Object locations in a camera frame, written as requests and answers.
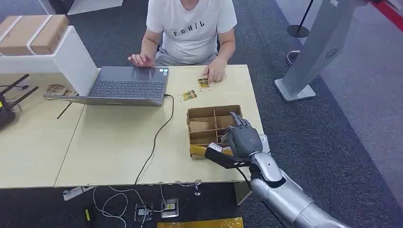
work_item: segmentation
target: robotic arm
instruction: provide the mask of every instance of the robotic arm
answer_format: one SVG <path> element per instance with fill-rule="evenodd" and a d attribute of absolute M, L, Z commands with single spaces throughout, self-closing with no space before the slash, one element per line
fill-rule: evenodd
<path fill-rule="evenodd" d="M 349 228 L 333 218 L 306 195 L 273 157 L 263 151 L 260 136 L 250 123 L 231 112 L 236 127 L 230 126 L 222 142 L 227 143 L 234 156 L 222 153 L 222 147 L 212 143 L 205 157 L 226 169 L 249 166 L 250 187 L 262 202 L 286 223 L 296 228 Z"/>

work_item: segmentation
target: card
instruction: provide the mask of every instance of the card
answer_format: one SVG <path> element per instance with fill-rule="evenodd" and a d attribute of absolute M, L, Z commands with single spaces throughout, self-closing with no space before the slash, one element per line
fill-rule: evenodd
<path fill-rule="evenodd" d="M 197 82 L 199 83 L 200 91 L 210 91 L 211 90 L 208 78 L 199 78 L 199 79 L 197 79 Z"/>
<path fill-rule="evenodd" d="M 195 98 L 197 98 L 197 94 L 194 90 L 179 94 L 179 100 L 181 102 L 185 102 L 185 101 L 195 99 Z"/>

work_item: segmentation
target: table leg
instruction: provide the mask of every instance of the table leg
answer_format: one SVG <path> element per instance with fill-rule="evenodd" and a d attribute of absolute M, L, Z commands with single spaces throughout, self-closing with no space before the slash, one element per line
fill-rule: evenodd
<path fill-rule="evenodd" d="M 249 189 L 249 186 L 246 182 L 235 182 L 234 188 L 237 206 L 240 206 L 246 200 L 246 198 L 252 194 L 252 191 Z"/>

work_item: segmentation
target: white shelf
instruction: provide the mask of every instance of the white shelf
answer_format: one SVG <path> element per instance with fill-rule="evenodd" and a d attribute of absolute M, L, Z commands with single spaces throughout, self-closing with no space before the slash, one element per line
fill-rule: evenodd
<path fill-rule="evenodd" d="M 122 6 L 123 0 L 75 0 L 67 15 Z"/>

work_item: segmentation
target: cardboard box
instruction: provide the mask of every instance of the cardboard box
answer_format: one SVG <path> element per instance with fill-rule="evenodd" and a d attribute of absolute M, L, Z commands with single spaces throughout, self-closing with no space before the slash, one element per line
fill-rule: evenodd
<path fill-rule="evenodd" d="M 242 116 L 239 105 L 192 108 L 187 113 L 189 129 L 190 156 L 193 159 L 204 158 L 206 148 L 210 143 L 225 147 L 221 137 L 228 126 L 235 121 L 230 112 Z M 231 150 L 224 150 L 225 154 L 232 155 Z"/>
<path fill-rule="evenodd" d="M 18 18 L 9 16 L 0 24 L 0 38 Z M 67 26 L 65 15 L 51 15 L 49 19 L 48 15 L 22 16 L 0 40 L 0 53 L 5 56 L 31 56 L 33 54 L 27 48 L 27 43 L 34 38 L 30 47 L 35 54 L 53 54 Z"/>

